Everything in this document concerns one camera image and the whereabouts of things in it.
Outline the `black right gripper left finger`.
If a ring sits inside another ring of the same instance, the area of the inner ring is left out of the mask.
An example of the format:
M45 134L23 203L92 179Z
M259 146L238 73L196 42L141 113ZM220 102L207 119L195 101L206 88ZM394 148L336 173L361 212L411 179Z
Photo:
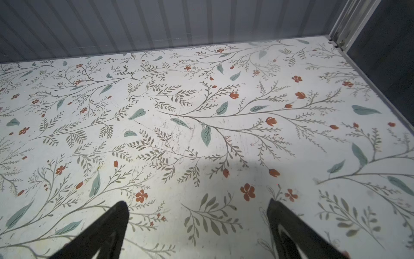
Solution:
M51 258L118 259L128 221L128 206L119 201Z

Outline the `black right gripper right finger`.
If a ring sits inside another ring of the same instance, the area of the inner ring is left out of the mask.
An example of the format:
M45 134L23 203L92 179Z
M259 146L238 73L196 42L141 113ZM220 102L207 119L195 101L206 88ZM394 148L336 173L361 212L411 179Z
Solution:
M346 259L280 201L271 199L266 215L280 259Z

